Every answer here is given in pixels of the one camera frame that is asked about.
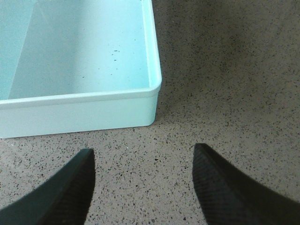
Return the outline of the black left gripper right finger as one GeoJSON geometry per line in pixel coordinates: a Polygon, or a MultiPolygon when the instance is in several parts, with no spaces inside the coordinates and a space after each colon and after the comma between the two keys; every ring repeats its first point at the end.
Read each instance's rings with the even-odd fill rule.
{"type": "Polygon", "coordinates": [[[250,178],[209,145],[194,147],[192,178],[209,225],[298,225],[300,204],[250,178]]]}

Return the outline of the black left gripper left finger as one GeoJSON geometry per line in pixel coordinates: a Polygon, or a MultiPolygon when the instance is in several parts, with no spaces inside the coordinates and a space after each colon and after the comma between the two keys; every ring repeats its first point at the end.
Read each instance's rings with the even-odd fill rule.
{"type": "Polygon", "coordinates": [[[95,187],[93,149],[80,150],[49,180],[0,211],[2,225],[83,225],[95,187]]]}

